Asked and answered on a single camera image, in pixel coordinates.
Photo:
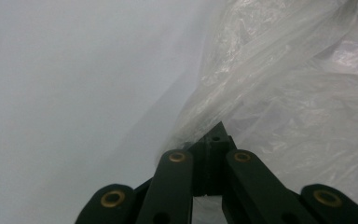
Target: plastic bag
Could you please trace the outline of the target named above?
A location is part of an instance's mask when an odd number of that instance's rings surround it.
[[[358,203],[356,19],[358,1],[230,2],[165,149],[222,120],[289,189],[323,183]],[[195,208],[194,223],[222,223],[216,199]]]

